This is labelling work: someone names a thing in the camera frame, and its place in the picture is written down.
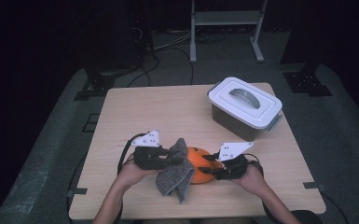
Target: orange pumpkin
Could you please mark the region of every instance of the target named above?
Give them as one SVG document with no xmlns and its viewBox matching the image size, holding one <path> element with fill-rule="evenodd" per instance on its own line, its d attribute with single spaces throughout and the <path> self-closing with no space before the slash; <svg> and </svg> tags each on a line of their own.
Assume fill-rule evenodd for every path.
<svg viewBox="0 0 359 224">
<path fill-rule="evenodd" d="M 222 167 L 222 163 L 219 161 L 207 161 L 202 156 L 211 155 L 207 150 L 198 148 L 198 147 L 188 147 L 187 148 L 187 159 L 193 165 L 195 173 L 191 179 L 191 184 L 202 184 L 206 183 L 212 179 L 214 176 L 211 174 L 205 174 L 199 170 L 198 167 L 209 167 L 211 169 L 216 169 Z"/>
</svg>

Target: metal leg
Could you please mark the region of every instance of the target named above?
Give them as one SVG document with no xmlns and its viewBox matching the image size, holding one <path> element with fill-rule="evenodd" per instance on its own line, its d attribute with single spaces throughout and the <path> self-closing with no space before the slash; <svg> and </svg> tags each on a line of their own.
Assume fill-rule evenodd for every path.
<svg viewBox="0 0 359 224">
<path fill-rule="evenodd" d="M 190 40 L 190 62 L 195 63 L 197 61 L 196 56 L 196 11 L 195 0 L 191 0 L 191 40 Z"/>
<path fill-rule="evenodd" d="M 261 50 L 260 50 L 260 47 L 258 46 L 257 41 L 258 41 L 258 37 L 260 35 L 261 25 L 263 24 L 264 15 L 266 14 L 267 2 L 268 2 L 268 0 L 264 0 L 263 6 L 261 7 L 260 14 L 259 14 L 258 20 L 257 20 L 257 25 L 255 27 L 255 36 L 250 38 L 252 48 L 254 49 L 254 52 L 255 52 L 255 57 L 256 57 L 257 61 L 260 63 L 264 62 L 264 57 L 263 57 L 263 54 L 261 53 Z"/>
</svg>

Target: human hand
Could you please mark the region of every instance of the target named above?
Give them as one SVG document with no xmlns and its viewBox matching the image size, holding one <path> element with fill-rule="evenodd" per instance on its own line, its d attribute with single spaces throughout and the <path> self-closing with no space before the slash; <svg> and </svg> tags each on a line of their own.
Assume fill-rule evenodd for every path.
<svg viewBox="0 0 359 224">
<path fill-rule="evenodd" d="M 131 154 L 126 162 L 123 163 L 123 168 L 118 174 L 116 181 L 129 188 L 130 186 L 137 184 L 145 176 L 156 174 L 158 172 L 159 170 L 143 170 L 139 168 L 133 160 L 133 154 Z"/>
<path fill-rule="evenodd" d="M 230 179 L 230 181 L 238 184 L 243 189 L 254 195 L 260 196 L 269 185 L 264 180 L 263 175 L 260 173 L 258 167 L 254 164 L 248 164 L 246 173 L 239 179 Z"/>
</svg>

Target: metal stand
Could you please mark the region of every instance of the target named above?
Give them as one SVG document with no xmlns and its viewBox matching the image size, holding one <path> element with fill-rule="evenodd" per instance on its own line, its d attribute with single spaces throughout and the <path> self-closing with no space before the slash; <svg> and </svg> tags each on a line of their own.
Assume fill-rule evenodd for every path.
<svg viewBox="0 0 359 224">
<path fill-rule="evenodd" d="M 264 20 L 268 0 L 263 0 L 260 10 L 250 11 L 206 11 L 196 12 L 195 0 L 191 1 L 191 39 L 190 39 L 190 61 L 197 61 L 196 52 L 196 26 L 198 25 L 241 25 L 255 24 L 255 36 L 250 38 L 252 48 L 258 62 L 264 62 L 263 54 L 258 46 L 261 25 Z"/>
</svg>

